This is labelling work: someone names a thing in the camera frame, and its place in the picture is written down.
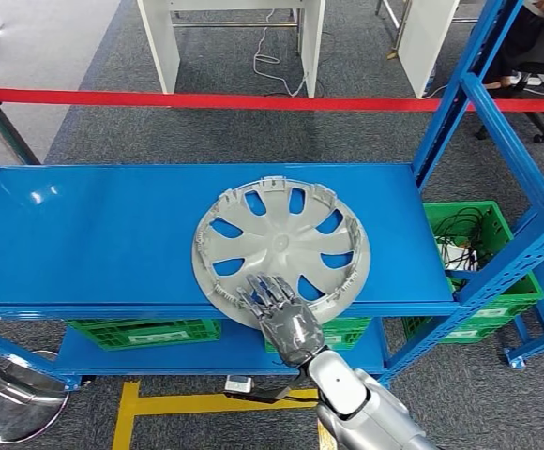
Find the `green plastic crate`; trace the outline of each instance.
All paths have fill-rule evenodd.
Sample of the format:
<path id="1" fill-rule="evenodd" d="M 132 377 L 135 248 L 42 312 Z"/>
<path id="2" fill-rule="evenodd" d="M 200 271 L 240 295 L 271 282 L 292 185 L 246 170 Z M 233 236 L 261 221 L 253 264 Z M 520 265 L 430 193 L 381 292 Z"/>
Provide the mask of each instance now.
<path id="1" fill-rule="evenodd" d="M 369 325 L 370 318 L 337 318 L 323 325 L 324 343 L 332 350 L 351 350 L 357 344 Z M 266 351 L 276 352 L 272 344 L 266 341 Z"/>
<path id="2" fill-rule="evenodd" d="M 430 321 L 429 317 L 403 317 L 402 323 L 406 337 L 409 340 L 415 334 L 421 325 Z M 457 330 L 452 331 L 441 341 L 443 344 L 472 344 L 474 342 L 480 342 L 481 340 L 491 335 L 495 330 L 498 330 L 505 323 L 487 325 L 487 324 L 472 324 L 465 323 Z"/>
<path id="3" fill-rule="evenodd" d="M 105 350 L 219 340 L 221 321 L 67 321 Z"/>
<path id="4" fill-rule="evenodd" d="M 493 255 L 499 252 L 505 244 L 513 239 L 509 226 L 495 202 L 443 202 L 425 203 L 425 210 L 433 233 L 439 234 L 458 212 L 482 215 L 482 227 L 479 242 L 472 243 L 477 250 L 480 266 L 486 264 Z M 476 224 L 474 220 L 460 221 L 450 228 L 455 241 L 469 241 L 474 234 Z M 462 287 L 462 281 L 451 278 L 448 280 L 452 291 Z M 445 337 L 442 342 L 471 343 L 486 338 L 495 329 L 504 326 L 516 315 L 525 311 L 544 298 L 544 292 L 532 272 L 528 273 L 510 289 L 497 296 L 489 304 L 477 312 L 457 330 Z M 429 318 L 403 318 L 403 330 L 410 338 L 420 325 Z"/>
<path id="5" fill-rule="evenodd" d="M 480 242 L 475 243 L 475 249 L 478 255 L 480 265 L 487 263 L 493 255 L 499 253 L 505 244 L 514 239 L 508 222 L 499 210 L 495 202 L 443 202 L 443 203 L 425 203 L 425 210 L 428 219 L 428 223 L 434 233 L 439 232 L 437 227 L 441 226 L 446 218 L 452 217 L 459 211 L 465 208 L 471 209 L 471 212 L 478 210 L 483 216 L 482 228 L 480 232 Z M 460 222 L 457 227 L 453 228 L 453 232 L 459 236 L 461 240 L 468 239 L 474 233 L 474 223 Z M 452 280 L 454 289 L 457 290 L 459 280 Z M 484 307 L 485 309 L 494 309 L 489 312 L 489 317 L 495 315 L 502 316 L 515 316 L 521 312 L 530 308 L 536 304 L 538 301 L 544 298 L 544 292 L 539 285 L 539 282 L 532 272 L 529 272 L 508 290 L 497 296 L 491 303 Z"/>

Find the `blue metal shelf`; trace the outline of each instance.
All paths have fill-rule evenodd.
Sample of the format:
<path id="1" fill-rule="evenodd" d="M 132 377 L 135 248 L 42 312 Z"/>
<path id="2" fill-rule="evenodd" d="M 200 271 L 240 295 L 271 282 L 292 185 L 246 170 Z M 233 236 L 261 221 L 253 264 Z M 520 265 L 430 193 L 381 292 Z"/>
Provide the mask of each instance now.
<path id="1" fill-rule="evenodd" d="M 372 265 L 346 316 L 458 307 L 408 164 L 13 167 L 0 171 L 0 316 L 223 317 L 193 277 L 193 233 L 224 190 L 269 175 L 326 185 L 362 221 Z"/>
<path id="2" fill-rule="evenodd" d="M 372 265 L 344 315 L 375 319 L 344 355 L 388 382 L 544 262 L 544 176 L 482 86 L 522 3 L 486 0 L 412 164 L 0 168 L 0 317 L 220 318 L 193 277 L 197 223 L 225 189 L 284 175 L 335 190 L 362 221 Z M 514 239 L 453 298 L 419 192 L 471 101 L 532 206 Z M 379 316 L 407 315 L 435 317 L 389 357 Z M 0 355 L 71 390 L 79 374 L 286 373 L 256 331 L 225 325 L 220 342 L 122 352 L 68 331 L 55 363 L 0 337 Z M 544 351 L 544 336 L 536 343 L 532 352 Z"/>
<path id="3" fill-rule="evenodd" d="M 84 335 L 68 328 L 55 363 L 67 375 L 287 375 L 277 353 L 266 352 L 259 330 L 237 322 L 222 322 L 220 341 L 166 345 L 136 350 L 105 351 Z M 386 371 L 388 350 L 378 321 L 369 327 L 354 349 L 339 352 L 354 368 L 371 374 Z"/>

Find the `robot forearm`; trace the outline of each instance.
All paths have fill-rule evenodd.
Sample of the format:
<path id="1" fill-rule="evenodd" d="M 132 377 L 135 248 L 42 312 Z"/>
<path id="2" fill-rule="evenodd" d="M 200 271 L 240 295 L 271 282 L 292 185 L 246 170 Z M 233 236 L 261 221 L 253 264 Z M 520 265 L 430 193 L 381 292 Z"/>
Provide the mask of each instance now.
<path id="1" fill-rule="evenodd" d="M 320 352 L 307 371 L 322 393 L 318 417 L 349 450 L 437 450 L 397 397 L 338 353 Z"/>

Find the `red barrier tape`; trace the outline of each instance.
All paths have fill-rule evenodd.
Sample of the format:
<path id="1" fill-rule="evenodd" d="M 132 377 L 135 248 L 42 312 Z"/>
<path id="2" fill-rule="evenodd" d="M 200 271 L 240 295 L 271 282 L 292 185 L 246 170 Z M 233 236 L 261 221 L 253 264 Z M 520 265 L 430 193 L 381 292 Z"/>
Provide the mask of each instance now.
<path id="1" fill-rule="evenodd" d="M 0 88 L 0 100 L 49 105 L 135 106 L 221 110 L 432 112 L 440 98 L 304 98 L 150 92 L 45 91 Z M 543 112 L 544 98 L 497 100 L 505 113 Z"/>

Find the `robotic hand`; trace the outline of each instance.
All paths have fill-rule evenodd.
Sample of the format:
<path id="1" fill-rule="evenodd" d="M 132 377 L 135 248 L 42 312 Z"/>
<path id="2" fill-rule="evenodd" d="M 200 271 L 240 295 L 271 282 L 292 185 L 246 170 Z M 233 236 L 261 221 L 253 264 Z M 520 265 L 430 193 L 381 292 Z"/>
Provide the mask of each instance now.
<path id="1" fill-rule="evenodd" d="M 325 347 L 322 327 L 307 302 L 282 277 L 249 276 L 253 296 L 238 292 L 258 318 L 261 331 L 286 365 L 312 379 L 320 390 L 320 421 L 349 450 L 437 450 L 409 416 L 407 408 L 362 369 L 353 370 L 337 352 Z M 277 401 L 291 386 L 269 396 L 233 396 Z M 251 382 L 243 393 L 253 393 Z"/>

